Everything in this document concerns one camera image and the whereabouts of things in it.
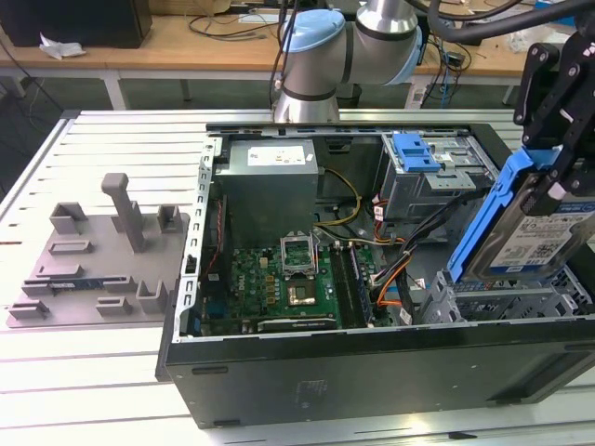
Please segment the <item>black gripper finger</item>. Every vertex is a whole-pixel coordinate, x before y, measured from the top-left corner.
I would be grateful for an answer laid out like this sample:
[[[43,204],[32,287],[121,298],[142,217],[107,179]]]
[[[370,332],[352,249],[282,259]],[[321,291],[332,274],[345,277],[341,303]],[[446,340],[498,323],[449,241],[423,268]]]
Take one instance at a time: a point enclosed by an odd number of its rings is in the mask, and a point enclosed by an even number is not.
[[[560,55],[558,46],[544,43],[531,45],[527,52],[513,113],[513,122],[522,128],[522,144],[527,148],[553,146],[556,93],[551,89],[558,77]]]
[[[580,111],[562,137],[562,148],[549,172],[522,204],[526,215],[551,215],[568,192],[594,191],[594,111]]]

